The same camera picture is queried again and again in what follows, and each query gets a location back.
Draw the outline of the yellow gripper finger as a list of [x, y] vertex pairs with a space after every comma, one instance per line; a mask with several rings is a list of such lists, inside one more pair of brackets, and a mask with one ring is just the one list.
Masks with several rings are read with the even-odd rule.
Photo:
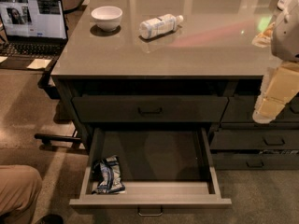
[[299, 63], [282, 62], [275, 69], [270, 85], [265, 93], [268, 99], [280, 103], [279, 113], [299, 92]]
[[270, 23], [262, 32], [258, 33], [253, 39], [251, 44], [256, 47], [266, 48], [271, 45], [271, 37], [273, 34], [275, 24]]

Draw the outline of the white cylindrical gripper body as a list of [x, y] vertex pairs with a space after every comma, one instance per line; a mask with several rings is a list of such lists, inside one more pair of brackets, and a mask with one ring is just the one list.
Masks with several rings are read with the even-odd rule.
[[279, 113], [280, 103], [268, 99], [265, 93], [270, 85], [270, 81], [275, 74], [274, 68], [268, 68], [263, 75], [260, 88], [260, 95], [256, 99], [252, 118], [255, 122], [266, 124], [273, 121]]

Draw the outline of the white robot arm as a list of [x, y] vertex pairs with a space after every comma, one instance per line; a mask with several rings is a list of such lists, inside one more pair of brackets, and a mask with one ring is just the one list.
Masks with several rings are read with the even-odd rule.
[[278, 0], [281, 12], [276, 20], [252, 40], [259, 47], [271, 47], [282, 63], [263, 75], [260, 95], [252, 118], [260, 124], [274, 120], [299, 93], [299, 0]]

